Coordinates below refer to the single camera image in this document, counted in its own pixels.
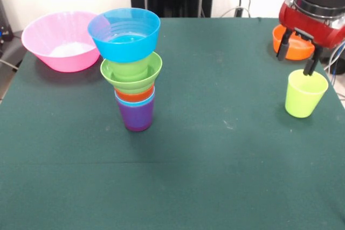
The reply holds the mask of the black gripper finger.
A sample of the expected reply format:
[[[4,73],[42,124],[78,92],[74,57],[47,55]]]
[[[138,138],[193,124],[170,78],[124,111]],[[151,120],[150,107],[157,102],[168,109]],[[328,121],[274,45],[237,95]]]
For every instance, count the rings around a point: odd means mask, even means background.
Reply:
[[[291,29],[286,29],[284,34],[282,35],[282,39],[276,54],[276,57],[278,58],[279,61],[282,61],[286,58],[287,51],[289,48],[289,39],[293,33],[293,30]]]
[[[320,60],[321,54],[323,52],[322,46],[315,46],[312,57],[307,61],[305,68],[303,70],[304,75],[311,76]]]

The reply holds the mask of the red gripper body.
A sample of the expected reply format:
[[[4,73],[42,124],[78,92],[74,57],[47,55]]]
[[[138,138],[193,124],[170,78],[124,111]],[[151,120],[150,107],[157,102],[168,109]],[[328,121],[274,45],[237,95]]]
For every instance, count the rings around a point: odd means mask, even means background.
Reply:
[[[313,16],[303,12],[294,0],[284,0],[279,22],[290,30],[312,38],[322,47],[333,48],[344,40],[344,14],[332,18]]]

